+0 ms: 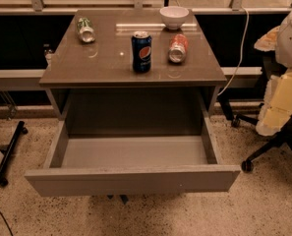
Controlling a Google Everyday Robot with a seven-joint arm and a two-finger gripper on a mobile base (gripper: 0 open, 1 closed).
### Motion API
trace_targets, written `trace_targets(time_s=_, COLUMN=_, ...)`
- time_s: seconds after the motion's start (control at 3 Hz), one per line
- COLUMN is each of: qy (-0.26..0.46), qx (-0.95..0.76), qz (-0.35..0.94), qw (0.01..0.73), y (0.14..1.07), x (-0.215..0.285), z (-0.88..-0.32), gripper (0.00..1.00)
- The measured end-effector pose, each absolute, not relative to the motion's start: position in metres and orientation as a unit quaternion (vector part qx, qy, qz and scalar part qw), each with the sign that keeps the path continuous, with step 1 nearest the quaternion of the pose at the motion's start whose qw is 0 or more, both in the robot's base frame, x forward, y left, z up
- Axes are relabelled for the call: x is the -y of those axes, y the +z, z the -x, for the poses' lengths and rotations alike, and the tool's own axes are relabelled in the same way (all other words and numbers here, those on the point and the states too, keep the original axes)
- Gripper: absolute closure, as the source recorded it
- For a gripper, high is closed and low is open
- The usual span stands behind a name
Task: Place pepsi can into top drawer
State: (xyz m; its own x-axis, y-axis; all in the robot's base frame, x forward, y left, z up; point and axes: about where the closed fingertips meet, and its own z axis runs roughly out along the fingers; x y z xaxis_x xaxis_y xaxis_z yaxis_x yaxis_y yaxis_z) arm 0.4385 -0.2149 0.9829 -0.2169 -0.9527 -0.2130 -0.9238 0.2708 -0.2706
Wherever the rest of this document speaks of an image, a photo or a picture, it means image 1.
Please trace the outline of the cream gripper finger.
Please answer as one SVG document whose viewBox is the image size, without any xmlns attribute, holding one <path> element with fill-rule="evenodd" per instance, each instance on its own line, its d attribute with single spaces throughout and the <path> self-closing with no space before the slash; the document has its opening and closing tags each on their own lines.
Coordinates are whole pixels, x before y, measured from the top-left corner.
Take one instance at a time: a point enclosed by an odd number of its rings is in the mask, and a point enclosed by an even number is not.
<svg viewBox="0 0 292 236">
<path fill-rule="evenodd" d="M 256 41 L 254 47 L 263 52 L 274 51 L 280 26 L 277 26 Z"/>
<path fill-rule="evenodd" d="M 264 93 L 256 131 L 262 136 L 279 132 L 292 115 L 292 69 L 280 77 L 271 76 Z"/>
</svg>

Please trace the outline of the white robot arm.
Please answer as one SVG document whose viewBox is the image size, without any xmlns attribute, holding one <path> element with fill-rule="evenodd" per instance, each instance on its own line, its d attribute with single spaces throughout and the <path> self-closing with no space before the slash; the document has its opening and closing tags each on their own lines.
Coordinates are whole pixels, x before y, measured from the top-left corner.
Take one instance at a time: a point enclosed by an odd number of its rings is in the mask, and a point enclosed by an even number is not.
<svg viewBox="0 0 292 236">
<path fill-rule="evenodd" d="M 292 115 L 292 12 L 280 26 L 258 39 L 255 48 L 260 51 L 274 50 L 276 62 L 286 68 L 283 75 L 270 76 L 256 125 L 260 135 L 272 136 Z"/>
</svg>

